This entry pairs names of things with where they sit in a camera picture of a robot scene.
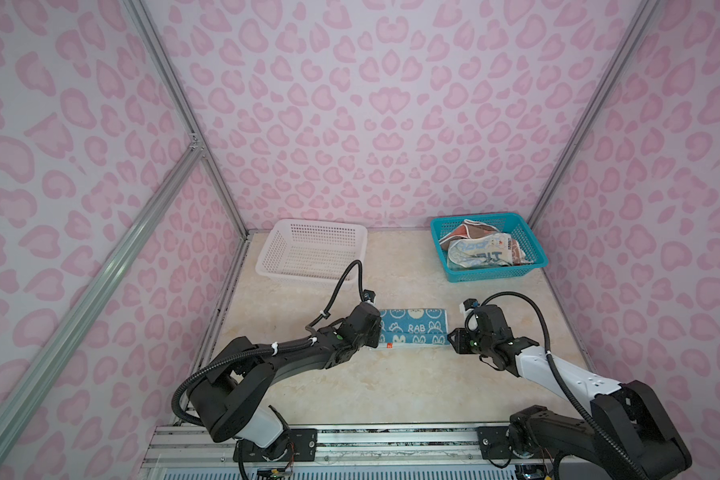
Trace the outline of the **aluminium corner post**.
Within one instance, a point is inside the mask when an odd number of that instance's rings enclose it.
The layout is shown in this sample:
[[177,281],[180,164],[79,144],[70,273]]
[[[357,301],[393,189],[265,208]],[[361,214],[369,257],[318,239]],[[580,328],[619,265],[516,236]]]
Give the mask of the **aluminium corner post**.
[[569,141],[562,150],[527,220],[531,229],[535,230],[540,226],[542,217],[552,203],[556,190],[562,184],[566,171],[576,159],[584,140],[596,123],[597,117],[605,108],[645,36],[659,18],[664,4],[665,1],[660,0],[643,0],[638,4],[634,16],[604,69],[601,79],[596,84],[592,97],[584,108]]
[[231,190],[223,177],[221,168],[199,125],[198,118],[190,105],[188,95],[183,88],[177,70],[170,59],[168,50],[161,39],[146,2],[141,0],[125,0],[122,1],[122,4],[138,31],[145,45],[147,55],[155,65],[157,73],[165,85],[167,95],[175,107],[187,134],[192,140],[192,143],[200,150],[202,163],[210,175],[212,185],[221,198],[222,206],[232,220],[237,233],[243,239],[246,239],[249,232],[234,203]]

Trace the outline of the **aluminium frame diagonal bar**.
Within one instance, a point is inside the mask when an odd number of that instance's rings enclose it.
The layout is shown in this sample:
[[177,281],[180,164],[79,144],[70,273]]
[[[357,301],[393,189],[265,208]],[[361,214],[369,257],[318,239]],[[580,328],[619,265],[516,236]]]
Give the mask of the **aluminium frame diagonal bar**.
[[188,147],[0,406],[0,466],[202,158]]

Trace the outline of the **blue bunny pattern towel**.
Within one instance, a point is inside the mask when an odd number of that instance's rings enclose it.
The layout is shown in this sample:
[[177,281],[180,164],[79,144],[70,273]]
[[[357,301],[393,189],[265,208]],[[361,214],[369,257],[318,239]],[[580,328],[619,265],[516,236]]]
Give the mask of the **blue bunny pattern towel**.
[[394,347],[434,347],[447,343],[448,315],[445,309],[381,310],[380,344]]

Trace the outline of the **striped rabbit letter towel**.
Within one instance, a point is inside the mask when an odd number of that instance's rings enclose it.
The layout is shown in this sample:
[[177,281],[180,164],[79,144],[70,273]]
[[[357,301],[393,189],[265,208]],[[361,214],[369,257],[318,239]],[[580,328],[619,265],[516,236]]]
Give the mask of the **striped rabbit letter towel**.
[[486,269],[528,263],[519,242],[507,233],[457,240],[447,250],[447,265],[455,270]]

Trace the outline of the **teal plastic basket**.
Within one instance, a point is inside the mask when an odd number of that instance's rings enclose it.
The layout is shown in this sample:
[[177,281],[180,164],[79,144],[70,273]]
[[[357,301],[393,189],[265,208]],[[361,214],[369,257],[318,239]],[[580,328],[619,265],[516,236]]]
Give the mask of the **teal plastic basket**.
[[548,265],[540,242],[515,213],[435,218],[430,231],[451,283],[521,277]]

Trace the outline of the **red brown towel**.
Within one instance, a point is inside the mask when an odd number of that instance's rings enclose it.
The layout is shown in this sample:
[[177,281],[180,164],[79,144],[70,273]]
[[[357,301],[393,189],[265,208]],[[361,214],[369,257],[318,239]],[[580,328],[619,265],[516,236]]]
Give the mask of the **red brown towel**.
[[442,236],[438,243],[443,251],[447,251],[454,241],[480,239],[496,233],[499,233],[499,230],[492,225],[464,219],[459,226]]

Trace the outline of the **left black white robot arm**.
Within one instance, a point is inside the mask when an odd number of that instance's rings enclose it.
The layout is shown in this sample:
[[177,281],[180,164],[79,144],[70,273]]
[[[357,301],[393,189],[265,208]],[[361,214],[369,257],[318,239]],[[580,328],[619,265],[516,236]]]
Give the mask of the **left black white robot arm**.
[[276,409],[261,406],[268,389],[298,374],[337,367],[365,347],[376,348],[381,323],[380,311],[366,301],[301,339],[254,344],[238,337],[176,388],[173,413],[204,427],[216,443],[241,440],[265,459],[278,460],[293,451],[296,440]]

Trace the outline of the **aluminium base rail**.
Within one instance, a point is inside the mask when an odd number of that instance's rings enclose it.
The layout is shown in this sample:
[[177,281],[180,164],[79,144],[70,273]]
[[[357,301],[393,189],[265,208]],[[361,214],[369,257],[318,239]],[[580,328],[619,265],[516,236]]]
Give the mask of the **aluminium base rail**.
[[512,452],[504,423],[296,425],[279,459],[189,425],[160,427],[142,479],[545,479],[555,451]]

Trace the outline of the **right aluminium corner post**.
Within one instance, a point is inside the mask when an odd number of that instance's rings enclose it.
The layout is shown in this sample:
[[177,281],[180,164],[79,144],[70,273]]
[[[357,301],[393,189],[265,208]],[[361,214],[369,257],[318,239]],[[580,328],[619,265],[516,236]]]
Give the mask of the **right aluminium corner post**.
[[664,4],[665,1],[660,0],[643,0],[638,4],[634,16],[604,69],[601,79],[596,84],[592,97],[584,108],[569,141],[562,150],[527,220],[531,229],[535,230],[540,226],[542,217],[552,203],[556,190],[562,184],[566,171],[576,159],[584,140],[596,123],[597,117],[605,108],[645,36],[659,18]]

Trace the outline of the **left aluminium corner post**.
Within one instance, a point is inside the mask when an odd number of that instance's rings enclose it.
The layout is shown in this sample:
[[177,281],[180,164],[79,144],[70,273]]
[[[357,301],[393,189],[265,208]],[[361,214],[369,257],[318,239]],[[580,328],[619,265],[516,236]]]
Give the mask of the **left aluminium corner post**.
[[221,168],[199,125],[198,118],[190,105],[188,95],[183,88],[177,70],[170,59],[168,50],[161,39],[146,2],[141,0],[125,0],[122,1],[122,4],[138,31],[145,45],[147,55],[155,65],[157,73],[165,85],[167,95],[175,107],[187,134],[192,140],[192,143],[200,150],[202,163],[210,175],[212,185],[221,198],[222,206],[232,220],[237,233],[243,239],[246,239],[249,232],[234,203],[231,190],[223,177]]

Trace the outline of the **white plastic basket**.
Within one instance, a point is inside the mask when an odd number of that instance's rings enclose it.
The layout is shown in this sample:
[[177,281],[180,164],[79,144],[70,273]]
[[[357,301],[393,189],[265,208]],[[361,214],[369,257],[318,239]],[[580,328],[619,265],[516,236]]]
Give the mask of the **white plastic basket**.
[[255,270],[277,280],[328,284],[365,259],[367,243],[362,225],[283,219],[269,232]]

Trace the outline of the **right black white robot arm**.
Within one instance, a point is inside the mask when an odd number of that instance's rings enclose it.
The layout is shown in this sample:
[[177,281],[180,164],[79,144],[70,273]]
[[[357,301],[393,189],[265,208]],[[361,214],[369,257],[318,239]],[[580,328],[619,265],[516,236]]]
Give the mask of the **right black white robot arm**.
[[460,355],[475,355],[493,370],[530,381],[566,400],[575,416],[532,405],[511,415],[497,446],[510,458],[553,454],[557,472],[567,457],[585,460],[611,479],[672,479],[693,464],[692,455],[654,390],[620,382],[558,358],[539,314],[540,341],[517,336],[503,310],[467,299],[462,326],[448,341]]

